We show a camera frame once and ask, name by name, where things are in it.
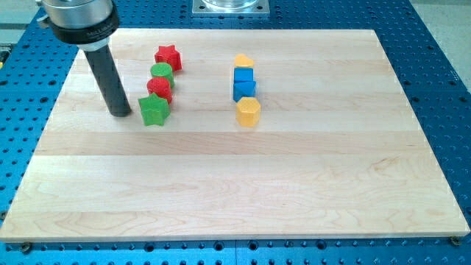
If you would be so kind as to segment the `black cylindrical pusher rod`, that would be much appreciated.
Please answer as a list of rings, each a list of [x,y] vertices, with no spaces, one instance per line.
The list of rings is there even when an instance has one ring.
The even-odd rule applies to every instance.
[[[132,111],[109,46],[85,52],[85,57],[110,114],[128,116]]]

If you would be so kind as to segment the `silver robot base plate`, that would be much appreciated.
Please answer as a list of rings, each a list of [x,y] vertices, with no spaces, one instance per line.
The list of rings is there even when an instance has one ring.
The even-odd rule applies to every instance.
[[[193,0],[191,13],[196,17],[268,17],[270,7],[269,0]]]

